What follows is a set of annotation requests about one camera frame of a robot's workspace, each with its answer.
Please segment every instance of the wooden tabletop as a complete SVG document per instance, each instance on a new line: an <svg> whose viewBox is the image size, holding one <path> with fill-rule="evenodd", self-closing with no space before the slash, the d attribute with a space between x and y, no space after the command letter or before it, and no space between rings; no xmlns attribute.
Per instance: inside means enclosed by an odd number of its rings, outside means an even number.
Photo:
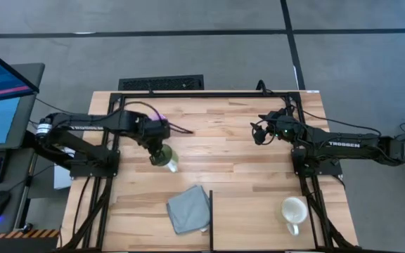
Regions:
<svg viewBox="0 0 405 253"><path fill-rule="evenodd" d="M107 114L109 97L109 91L95 92L89 114ZM302 91L301 97L304 110L325 116L319 93ZM290 159L291 145L276 139L270 145L258 146L251 137L250 122L258 122L258 114L282 108L280 98L131 100L152 105L170 122L195 133L172 132L172 137L164 141L179 155L179 172L175 174L152 166L148 152L133 140L120 139L122 159L113 180L104 251L209 250L209 232L176 235L165 206L168 199L193 185L202 185L207 192L214 192L214 249L314 247L309 219L302 224L300 235L293 237L275 215L283 198L301 196ZM149 108L137 104L128 105L127 109L153 114ZM324 120L306 115L306 122L328 130ZM94 145L101 143L101 137L101 132L84 134L84 140ZM348 241L356 244L343 187L332 176L319 176L319 181L330 220ZM84 182L85 178L76 179L71 186L62 225L64 244L72 235ZM93 179L84 192L77 227L87 215L92 185ZM91 246L96 242L98 221L99 216L94 222Z"/></svg>

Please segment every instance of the concrete floor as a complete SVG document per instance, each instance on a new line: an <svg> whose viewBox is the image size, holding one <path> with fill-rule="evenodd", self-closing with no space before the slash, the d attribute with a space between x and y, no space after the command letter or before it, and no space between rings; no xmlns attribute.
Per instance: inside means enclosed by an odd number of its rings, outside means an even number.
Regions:
<svg viewBox="0 0 405 253"><path fill-rule="evenodd" d="M403 0L291 0L294 29L405 28ZM0 33L283 29L277 0L0 0ZM405 122L405 34L296 35L307 89L328 117L400 134ZM296 89L286 35L0 39L9 63L46 64L40 98L86 112L117 80L203 74L206 89ZM53 112L36 104L33 120ZM357 132L339 124L331 131ZM359 244L405 252L405 165L342 162ZM50 204L62 214L65 197ZM58 227L61 217L39 220Z"/></svg>

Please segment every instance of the warning tape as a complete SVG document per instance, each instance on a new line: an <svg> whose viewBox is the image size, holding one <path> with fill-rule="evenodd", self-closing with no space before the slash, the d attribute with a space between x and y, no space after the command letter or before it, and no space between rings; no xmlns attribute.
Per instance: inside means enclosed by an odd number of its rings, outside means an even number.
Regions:
<svg viewBox="0 0 405 253"><path fill-rule="evenodd" d="M59 230L56 229L32 229L26 234L20 231L12 231L10 233L0 234L0 239L10 238L54 238L59 234Z"/></svg>

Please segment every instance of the white mug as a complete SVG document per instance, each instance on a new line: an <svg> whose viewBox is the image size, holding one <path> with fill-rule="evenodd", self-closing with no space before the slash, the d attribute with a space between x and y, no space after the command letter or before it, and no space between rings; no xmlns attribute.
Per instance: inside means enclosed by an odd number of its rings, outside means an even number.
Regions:
<svg viewBox="0 0 405 253"><path fill-rule="evenodd" d="M298 224L307 218L307 212L306 204L297 197L287 197L282 201L281 213L287 221L287 228L292 235L300 233Z"/></svg>

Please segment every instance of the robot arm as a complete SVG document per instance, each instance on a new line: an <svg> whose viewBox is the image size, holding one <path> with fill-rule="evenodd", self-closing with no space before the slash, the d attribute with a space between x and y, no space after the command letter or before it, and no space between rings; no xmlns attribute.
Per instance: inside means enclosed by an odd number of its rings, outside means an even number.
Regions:
<svg viewBox="0 0 405 253"><path fill-rule="evenodd" d="M305 160L315 166L327 159L374 160L389 166L405 163L404 142L389 136L328 133L287 116L285 109L271 111L268 115L259 117L267 122L267 127L262 129L251 123L257 145L263 144L267 134L274 135L295 147L304 147Z"/></svg>
<svg viewBox="0 0 405 253"><path fill-rule="evenodd" d="M114 167L118 162L116 150L92 145L68 132L104 130L135 140L148 150L153 165L162 166L169 161L170 148L162 144L170 135L168 121L151 120L143 113L128 110L116 110L109 115L53 113L40 120L36 140L45 149L61 145L76 150L92 167Z"/></svg>

